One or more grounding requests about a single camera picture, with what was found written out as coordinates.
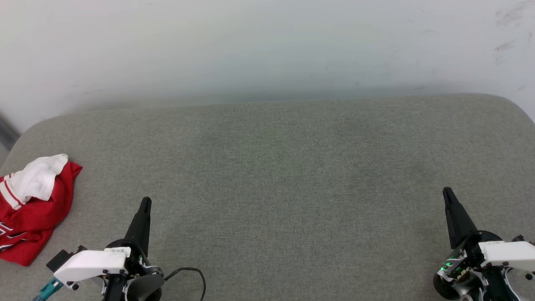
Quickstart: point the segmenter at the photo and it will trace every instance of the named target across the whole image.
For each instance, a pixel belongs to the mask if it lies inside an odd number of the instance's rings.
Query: gray fabric surface
[[[440,300],[442,188],[477,227],[535,240],[535,125],[496,96],[271,102],[70,115],[28,130],[1,169],[66,153],[72,210],[29,267],[0,262],[2,300],[30,300],[45,263],[121,238],[150,196],[149,259],[197,267],[205,300]],[[533,285],[515,274],[519,292]],[[181,272],[162,300],[198,300]],[[101,300],[89,283],[51,300]]]

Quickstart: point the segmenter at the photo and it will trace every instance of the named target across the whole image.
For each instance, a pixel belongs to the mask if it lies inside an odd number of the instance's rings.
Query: red cloth
[[[50,239],[54,227],[71,209],[74,179],[81,170],[81,166],[68,162],[56,176],[49,200],[31,198],[19,209],[14,209],[0,194],[1,259],[22,266],[32,263]]]

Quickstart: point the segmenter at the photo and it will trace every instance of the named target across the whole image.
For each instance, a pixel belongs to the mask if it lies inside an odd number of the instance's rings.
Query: teal connector
[[[63,283],[61,283],[56,278],[52,278],[52,280],[50,280],[47,285],[43,286],[43,288],[39,291],[39,295],[36,296],[33,301],[46,301],[48,298],[50,298],[50,296],[52,296],[62,287]]]

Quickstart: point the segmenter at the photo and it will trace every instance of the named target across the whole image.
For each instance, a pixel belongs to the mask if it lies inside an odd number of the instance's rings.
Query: white wall
[[[0,0],[0,112],[480,92],[535,119],[532,28],[534,1]]]

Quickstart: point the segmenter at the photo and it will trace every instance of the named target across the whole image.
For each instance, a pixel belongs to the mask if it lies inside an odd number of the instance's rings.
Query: black cable
[[[202,274],[201,270],[196,269],[196,268],[179,268],[179,269],[174,270],[171,274],[169,274],[169,276],[164,278],[164,281],[169,280],[169,278],[173,277],[174,275],[176,275],[181,270],[193,270],[195,272],[198,272],[201,275],[202,286],[203,286],[203,288],[202,288],[202,296],[201,296],[201,301],[202,301],[202,299],[204,299],[204,293],[206,292],[206,280],[204,279],[204,275]]]

